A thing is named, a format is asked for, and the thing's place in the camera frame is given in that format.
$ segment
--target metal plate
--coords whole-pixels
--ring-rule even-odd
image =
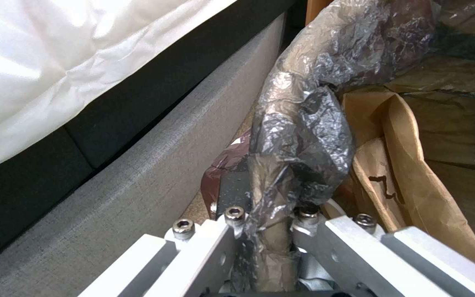
[[[144,234],[79,297],[141,296],[176,255],[173,242]]]

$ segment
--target screw head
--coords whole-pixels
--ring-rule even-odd
[[[230,206],[225,210],[225,222],[231,226],[239,226],[245,222],[245,210],[240,206]]]
[[[179,219],[173,223],[173,235],[177,239],[188,239],[195,233],[195,224],[192,220]]]
[[[357,214],[357,216],[353,220],[362,229],[364,229],[365,231],[368,231],[368,233],[375,232],[375,228],[377,227],[377,222],[369,214]]]

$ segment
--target mattress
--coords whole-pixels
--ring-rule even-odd
[[[0,2],[0,163],[235,1]]]

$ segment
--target black metal part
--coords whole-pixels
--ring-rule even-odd
[[[252,210],[248,171],[228,171],[221,176],[216,217],[224,214],[228,207],[234,205],[243,207],[245,212]]]

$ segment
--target metal bracket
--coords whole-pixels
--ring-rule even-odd
[[[294,220],[292,230],[298,248],[313,254],[343,290],[359,289],[357,296],[448,296],[346,216]]]

